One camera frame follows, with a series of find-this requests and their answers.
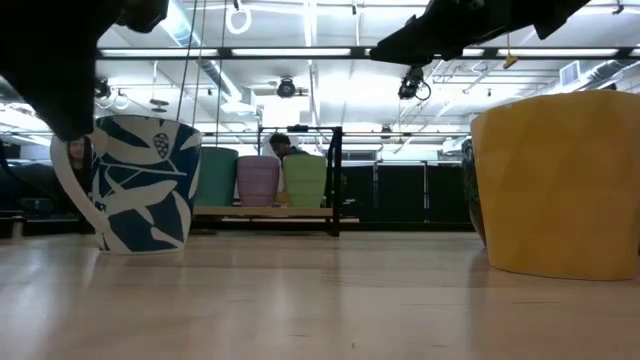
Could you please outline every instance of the man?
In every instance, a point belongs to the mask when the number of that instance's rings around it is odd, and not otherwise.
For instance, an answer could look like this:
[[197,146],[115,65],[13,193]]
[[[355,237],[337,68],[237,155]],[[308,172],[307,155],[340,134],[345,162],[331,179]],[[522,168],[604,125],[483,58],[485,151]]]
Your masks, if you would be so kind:
[[284,159],[285,156],[289,155],[309,155],[308,152],[304,150],[300,150],[295,146],[291,146],[291,140],[285,134],[275,133],[269,139],[269,144],[273,149],[273,152],[276,153],[281,160]]

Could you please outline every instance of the blue and white mug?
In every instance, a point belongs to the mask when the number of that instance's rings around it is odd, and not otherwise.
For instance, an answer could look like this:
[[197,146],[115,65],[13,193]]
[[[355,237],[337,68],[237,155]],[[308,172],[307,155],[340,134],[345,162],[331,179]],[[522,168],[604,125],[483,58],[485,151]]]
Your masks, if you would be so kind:
[[155,254],[184,248],[202,136],[176,121],[114,115],[96,120],[89,197],[78,183],[67,143],[54,136],[51,162],[71,200],[96,229],[100,250]]

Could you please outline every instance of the mug handle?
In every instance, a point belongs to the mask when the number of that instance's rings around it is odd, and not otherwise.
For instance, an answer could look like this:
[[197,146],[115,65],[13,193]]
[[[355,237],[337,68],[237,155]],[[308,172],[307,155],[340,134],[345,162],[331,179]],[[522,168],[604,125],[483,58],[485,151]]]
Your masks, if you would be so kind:
[[71,201],[73,201],[78,210],[80,210],[87,221],[93,225],[96,231],[102,234],[110,232],[107,216],[93,205],[93,202],[84,192],[84,189],[80,186],[76,175],[73,173],[67,150],[67,142],[58,139],[58,137],[54,135],[51,138],[49,151],[53,170],[55,171],[62,188],[69,198],[71,198]]

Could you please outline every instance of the shelf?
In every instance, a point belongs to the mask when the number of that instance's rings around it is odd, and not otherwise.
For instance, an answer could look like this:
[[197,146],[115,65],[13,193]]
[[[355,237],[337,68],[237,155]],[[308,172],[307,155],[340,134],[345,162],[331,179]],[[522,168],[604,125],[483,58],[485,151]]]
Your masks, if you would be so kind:
[[196,206],[194,215],[247,217],[322,217],[333,216],[330,208],[268,208]]

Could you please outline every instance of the black hair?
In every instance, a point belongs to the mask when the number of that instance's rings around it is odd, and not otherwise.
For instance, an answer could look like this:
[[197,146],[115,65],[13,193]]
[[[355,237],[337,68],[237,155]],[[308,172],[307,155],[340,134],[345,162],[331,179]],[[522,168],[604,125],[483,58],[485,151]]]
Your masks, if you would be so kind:
[[273,145],[273,144],[284,144],[284,145],[291,145],[291,140],[289,140],[289,137],[285,134],[282,133],[275,133],[273,135],[271,135],[271,139],[269,139],[269,144]]

